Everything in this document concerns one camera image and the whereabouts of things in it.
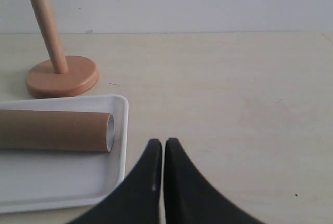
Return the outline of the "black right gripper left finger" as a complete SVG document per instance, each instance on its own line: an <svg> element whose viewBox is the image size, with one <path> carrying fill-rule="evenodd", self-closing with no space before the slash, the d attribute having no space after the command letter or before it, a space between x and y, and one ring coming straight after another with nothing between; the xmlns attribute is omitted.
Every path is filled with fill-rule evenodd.
<svg viewBox="0 0 333 224"><path fill-rule="evenodd" d="M160 223L162 145L150 139L127 177L71 223Z"/></svg>

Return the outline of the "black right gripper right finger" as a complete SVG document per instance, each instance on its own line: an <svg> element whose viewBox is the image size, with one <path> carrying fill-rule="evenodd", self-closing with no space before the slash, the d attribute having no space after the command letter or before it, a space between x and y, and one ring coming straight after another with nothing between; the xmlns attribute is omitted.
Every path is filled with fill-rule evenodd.
<svg viewBox="0 0 333 224"><path fill-rule="evenodd" d="M165 143L163 196L166 223L262 223L220 194L176 138Z"/></svg>

